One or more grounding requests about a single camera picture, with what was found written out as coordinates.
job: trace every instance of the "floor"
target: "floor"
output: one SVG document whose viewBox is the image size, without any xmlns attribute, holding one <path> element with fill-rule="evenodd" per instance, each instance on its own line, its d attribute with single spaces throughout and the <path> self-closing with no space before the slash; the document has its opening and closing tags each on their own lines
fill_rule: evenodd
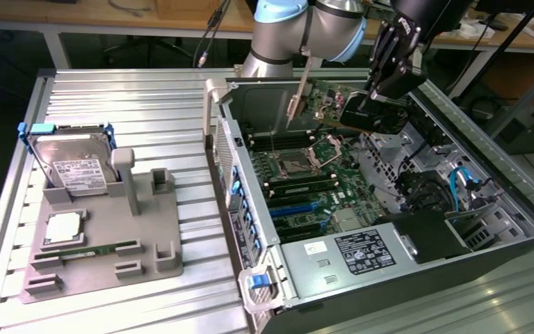
<svg viewBox="0 0 534 334">
<path fill-rule="evenodd" d="M 112 47 L 126 42 L 126 36 L 117 35 L 62 35 L 74 68 L 142 68 L 146 66 L 145 46 L 124 50 L 108 60 L 102 56 L 104 47 Z M 181 47 L 194 52 L 198 39 L 184 39 Z M 230 67 L 242 63 L 249 52 L 249 41 L 216 40 L 216 48 L 206 62 L 206 67 Z M 362 47 L 357 55 L 345 64 L 325 66 L 365 67 L 369 47 Z M 429 59 L 429 74 L 440 87 L 457 76 L 466 53 L 461 51 L 440 51 Z M 302 66 L 304 59 L 297 57 L 294 65 Z M 0 191 L 16 145 L 17 124 L 24 117 L 29 101 L 36 73 L 40 68 L 52 68 L 53 62 L 48 54 L 44 38 L 38 33 L 0 31 Z M 190 60 L 170 51 L 157 49 L 154 52 L 154 67 L 190 67 Z"/>
</svg>

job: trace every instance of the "warning label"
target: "warning label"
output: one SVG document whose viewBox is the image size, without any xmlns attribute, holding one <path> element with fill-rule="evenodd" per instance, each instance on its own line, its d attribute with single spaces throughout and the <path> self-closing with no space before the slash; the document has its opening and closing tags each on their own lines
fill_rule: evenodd
<svg viewBox="0 0 534 334">
<path fill-rule="evenodd" d="M 101 189 L 106 187 L 100 161 L 97 159 L 54 161 L 56 172 L 69 191 Z"/>
<path fill-rule="evenodd" d="M 334 238 L 349 271 L 354 275 L 396 264 L 377 230 Z"/>
</svg>

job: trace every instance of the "motherboard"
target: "motherboard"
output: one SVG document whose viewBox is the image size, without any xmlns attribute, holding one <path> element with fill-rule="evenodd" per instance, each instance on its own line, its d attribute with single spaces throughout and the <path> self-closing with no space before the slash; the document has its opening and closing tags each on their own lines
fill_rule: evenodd
<svg viewBox="0 0 534 334">
<path fill-rule="evenodd" d="M 358 131 L 397 134 L 408 122 L 409 103 L 368 98 L 368 92 L 352 86 L 310 79 L 306 112 L 321 123 Z"/>
<path fill-rule="evenodd" d="M 282 242 L 368 227 L 385 214 L 342 136 L 264 136 L 250 160 Z"/>
</svg>

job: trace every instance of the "metal table surface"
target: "metal table surface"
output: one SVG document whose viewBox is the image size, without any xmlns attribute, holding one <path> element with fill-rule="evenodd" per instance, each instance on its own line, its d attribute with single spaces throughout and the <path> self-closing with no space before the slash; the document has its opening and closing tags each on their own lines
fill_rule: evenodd
<svg viewBox="0 0 534 334">
<path fill-rule="evenodd" d="M 320 70 L 321 75 L 358 75 Z M 64 70 L 37 80 L 26 122 L 110 121 L 136 173 L 176 176 L 181 276 L 24 305 L 44 176 L 17 143 L 0 201 L 0 333 L 248 333 L 202 151 L 202 85 L 230 70 Z M 534 333 L 534 252 L 474 282 L 318 333 Z"/>
</svg>

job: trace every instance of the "gray robot arm segment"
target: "gray robot arm segment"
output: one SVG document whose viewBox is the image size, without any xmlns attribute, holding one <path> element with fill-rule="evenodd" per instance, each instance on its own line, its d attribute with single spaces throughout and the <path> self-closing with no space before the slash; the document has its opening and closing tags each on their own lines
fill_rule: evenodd
<svg viewBox="0 0 534 334">
<path fill-rule="evenodd" d="M 360 1 L 317 0 L 316 6 L 306 6 L 306 0 L 282 2 L 258 2 L 244 77 L 290 77 L 292 56 L 302 47 L 314 57 L 346 61 L 362 41 L 366 21 Z"/>
</svg>

